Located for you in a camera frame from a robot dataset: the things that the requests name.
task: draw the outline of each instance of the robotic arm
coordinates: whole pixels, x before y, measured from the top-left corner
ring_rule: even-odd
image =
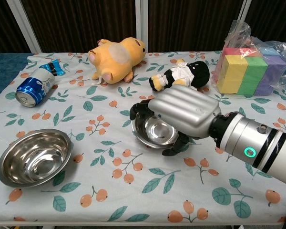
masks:
[[[130,110],[130,119],[155,115],[178,130],[164,156],[174,156],[190,138],[212,137],[216,146],[286,183],[286,133],[246,118],[238,112],[221,114],[219,102],[182,85],[165,89],[155,99]]]

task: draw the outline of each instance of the green indicator light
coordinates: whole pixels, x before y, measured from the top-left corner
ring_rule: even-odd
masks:
[[[256,151],[255,149],[253,149],[252,147],[247,147],[245,150],[244,150],[244,153],[246,156],[248,157],[255,157],[256,156]]]

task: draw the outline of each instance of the yellow plush toy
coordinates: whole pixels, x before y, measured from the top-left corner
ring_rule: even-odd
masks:
[[[145,57],[145,44],[128,37],[120,43],[102,39],[98,45],[88,53],[90,62],[96,68],[92,79],[99,79],[99,83],[102,78],[107,83],[116,83],[122,79],[130,82],[133,78],[132,67]]]

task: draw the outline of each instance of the stuffed toy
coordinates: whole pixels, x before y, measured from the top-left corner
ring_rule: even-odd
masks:
[[[133,78],[132,67],[145,57],[145,44],[138,39],[128,37],[120,43],[101,39],[98,45],[88,53],[90,62],[96,68],[92,79],[99,79],[98,83],[101,83],[103,78],[110,84],[122,79],[130,82]]]
[[[205,86],[210,79],[208,66],[203,61],[186,63],[183,59],[177,60],[177,65],[164,74],[157,74],[149,79],[154,91],[161,91],[173,84],[182,84],[199,88]]]

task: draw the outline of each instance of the blue wrapper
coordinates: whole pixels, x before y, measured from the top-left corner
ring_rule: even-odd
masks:
[[[41,65],[39,68],[43,68],[43,69],[51,72],[54,76],[56,76],[56,75],[64,75],[65,74],[64,70],[61,69],[58,60],[54,60],[54,61],[52,61],[50,63]]]

